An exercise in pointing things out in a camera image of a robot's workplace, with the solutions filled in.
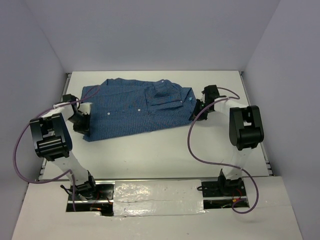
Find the blue checkered long sleeve shirt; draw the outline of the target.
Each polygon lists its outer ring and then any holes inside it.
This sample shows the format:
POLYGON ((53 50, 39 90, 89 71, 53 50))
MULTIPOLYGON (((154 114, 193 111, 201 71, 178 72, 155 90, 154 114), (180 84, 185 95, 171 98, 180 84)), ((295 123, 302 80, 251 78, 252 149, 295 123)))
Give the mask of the blue checkered long sleeve shirt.
POLYGON ((167 79, 107 79, 98 90, 83 87, 81 97, 91 103, 87 142, 183 127, 196 106, 192 88, 167 79))

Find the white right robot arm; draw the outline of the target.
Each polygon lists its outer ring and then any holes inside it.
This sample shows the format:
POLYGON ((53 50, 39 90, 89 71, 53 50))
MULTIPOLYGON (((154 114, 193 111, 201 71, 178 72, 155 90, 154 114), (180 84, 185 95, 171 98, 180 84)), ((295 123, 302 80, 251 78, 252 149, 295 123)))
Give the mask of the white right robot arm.
POLYGON ((197 161, 221 166, 220 173, 225 177, 217 183, 221 195, 228 196, 235 189, 232 180, 243 176, 247 159, 255 148, 264 140, 264 128, 260 109, 256 105, 245 105, 237 102, 241 97, 234 91, 216 85, 206 86, 202 98, 196 105, 189 120, 191 121, 187 135, 187 147, 197 161), (217 112, 228 118, 228 137, 233 146, 232 158, 229 163, 209 162, 199 159, 191 150, 191 133, 197 121, 208 119, 208 114, 217 112))

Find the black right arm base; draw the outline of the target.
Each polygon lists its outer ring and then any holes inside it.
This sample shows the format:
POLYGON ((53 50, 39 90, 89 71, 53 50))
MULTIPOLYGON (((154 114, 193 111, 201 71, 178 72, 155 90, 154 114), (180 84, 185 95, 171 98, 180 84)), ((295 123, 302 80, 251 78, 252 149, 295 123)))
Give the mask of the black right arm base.
POLYGON ((216 180, 202 181, 197 190, 202 192, 203 207, 209 209, 248 208, 247 193, 243 179, 227 179, 223 170, 216 180))

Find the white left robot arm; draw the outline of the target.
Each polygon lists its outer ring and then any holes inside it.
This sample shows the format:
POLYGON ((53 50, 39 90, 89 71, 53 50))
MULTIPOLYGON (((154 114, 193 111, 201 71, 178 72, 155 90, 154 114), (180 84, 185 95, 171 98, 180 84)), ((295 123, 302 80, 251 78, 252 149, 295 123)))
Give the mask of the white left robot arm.
POLYGON ((81 103, 72 95, 62 96, 62 102, 29 122, 35 153, 52 162, 66 176, 71 190, 81 200, 91 200, 98 194, 98 186, 90 172, 82 167, 72 152, 73 143, 66 122, 84 136, 90 135, 91 103, 81 103))

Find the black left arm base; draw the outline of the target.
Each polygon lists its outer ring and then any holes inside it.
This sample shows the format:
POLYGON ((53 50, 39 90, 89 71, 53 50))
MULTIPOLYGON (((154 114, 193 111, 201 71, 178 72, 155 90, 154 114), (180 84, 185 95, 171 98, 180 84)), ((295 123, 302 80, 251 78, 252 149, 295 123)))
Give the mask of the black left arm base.
POLYGON ((66 189, 68 192, 66 212, 94 212, 99 213, 105 217, 112 217, 114 215, 114 183, 98 182, 96 184, 96 191, 89 197, 76 193, 73 202, 72 190, 66 189))

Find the white taped cover sheet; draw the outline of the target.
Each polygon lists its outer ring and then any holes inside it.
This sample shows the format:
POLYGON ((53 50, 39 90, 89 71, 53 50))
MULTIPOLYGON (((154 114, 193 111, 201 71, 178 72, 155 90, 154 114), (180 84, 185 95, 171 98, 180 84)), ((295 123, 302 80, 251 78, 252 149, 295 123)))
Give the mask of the white taped cover sheet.
POLYGON ((117 217, 184 216, 205 213, 198 179, 117 181, 113 214, 117 217))

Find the aluminium table edge rail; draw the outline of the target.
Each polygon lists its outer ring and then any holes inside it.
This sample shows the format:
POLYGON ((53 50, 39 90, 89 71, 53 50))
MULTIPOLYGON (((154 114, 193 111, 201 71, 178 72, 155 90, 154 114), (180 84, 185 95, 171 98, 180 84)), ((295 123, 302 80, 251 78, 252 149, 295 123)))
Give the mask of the aluminium table edge rail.
MULTIPOLYGON (((240 76, 240 79, 241 79, 241 82, 242 82, 242 86, 243 86, 243 89, 244 89, 244 92, 245 92, 245 96, 246 96, 246 99, 248 101, 249 104, 252 103, 250 97, 249 97, 249 92, 246 88, 246 84, 245 84, 245 80, 244 80, 244 71, 239 71, 239 76, 240 76)), ((271 164, 270 164, 270 160, 267 156, 267 152, 266 152, 266 149, 265 149, 265 146, 264 146, 264 143, 261 143, 260 144, 261 146, 261 150, 262 150, 262 153, 263 153, 263 157, 264 157, 264 160, 265 160, 265 163, 267 165, 267 169, 268 169, 268 173, 270 176, 273 176, 274 173, 273 173, 273 170, 272 170, 272 167, 271 167, 271 164)))

